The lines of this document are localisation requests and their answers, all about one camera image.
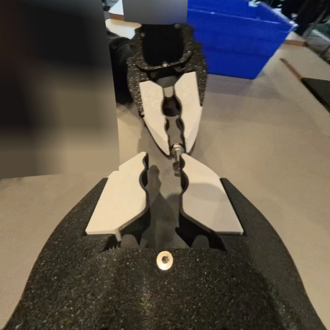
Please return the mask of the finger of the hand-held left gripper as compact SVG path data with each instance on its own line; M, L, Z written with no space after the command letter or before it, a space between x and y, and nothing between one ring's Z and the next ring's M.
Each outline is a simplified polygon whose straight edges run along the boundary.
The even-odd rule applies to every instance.
M167 119L163 114L163 88L153 81L139 83L142 99L143 120L155 143L165 155L170 155L169 138L167 135Z
M196 72L183 74L174 85L175 97L181 107L180 119L186 153L191 153L199 131L203 107L200 105Z

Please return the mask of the person's left forearm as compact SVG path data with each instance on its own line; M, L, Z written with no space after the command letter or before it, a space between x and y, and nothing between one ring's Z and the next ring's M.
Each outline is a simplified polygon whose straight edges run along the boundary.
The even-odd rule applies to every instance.
M116 102L119 104L131 103L133 100L127 84L127 63L134 52L131 48L130 39L121 37L111 31L107 31L107 38Z

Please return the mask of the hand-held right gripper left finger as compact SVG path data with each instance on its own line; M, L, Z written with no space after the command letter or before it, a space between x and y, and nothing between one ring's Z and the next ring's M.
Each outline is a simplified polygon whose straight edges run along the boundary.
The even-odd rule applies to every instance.
M85 229L87 235L112 235L120 243L131 235L139 245L150 226L147 186L149 155L140 152L108 177Z

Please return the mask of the blue plastic bin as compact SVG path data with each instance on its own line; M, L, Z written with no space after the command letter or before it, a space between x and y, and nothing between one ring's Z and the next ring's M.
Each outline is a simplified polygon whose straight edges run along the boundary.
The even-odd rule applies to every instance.
M298 26L264 2L244 0L189 0L187 23L209 74L249 80Z

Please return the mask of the silver hex bolt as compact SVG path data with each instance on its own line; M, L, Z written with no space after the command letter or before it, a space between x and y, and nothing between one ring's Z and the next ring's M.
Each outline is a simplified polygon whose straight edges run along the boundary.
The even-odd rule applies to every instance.
M176 149L173 153L173 157L174 157L174 163L173 163L173 170L174 170L174 175L177 177L181 176L181 155L182 155L182 151L180 151L179 149Z

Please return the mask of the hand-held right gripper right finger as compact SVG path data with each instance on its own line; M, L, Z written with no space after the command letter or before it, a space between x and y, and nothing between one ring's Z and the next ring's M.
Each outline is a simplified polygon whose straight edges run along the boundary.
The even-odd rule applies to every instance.
M183 215L217 234L242 235L243 227L220 177L187 154L180 160Z

